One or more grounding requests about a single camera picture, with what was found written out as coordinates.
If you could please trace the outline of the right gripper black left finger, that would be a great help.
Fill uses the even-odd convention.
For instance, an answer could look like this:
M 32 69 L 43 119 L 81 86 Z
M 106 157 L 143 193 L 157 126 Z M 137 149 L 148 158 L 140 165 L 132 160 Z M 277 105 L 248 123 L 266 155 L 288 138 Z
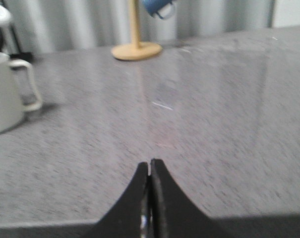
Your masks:
M 148 163 L 141 162 L 115 205 L 84 237 L 148 237 L 150 222 L 148 179 Z

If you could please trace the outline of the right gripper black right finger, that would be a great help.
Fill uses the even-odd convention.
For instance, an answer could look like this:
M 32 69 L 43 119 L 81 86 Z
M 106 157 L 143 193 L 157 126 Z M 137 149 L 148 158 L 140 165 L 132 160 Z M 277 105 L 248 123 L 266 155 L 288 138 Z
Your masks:
M 151 160 L 151 200 L 156 238 L 231 238 L 187 197 L 161 159 Z

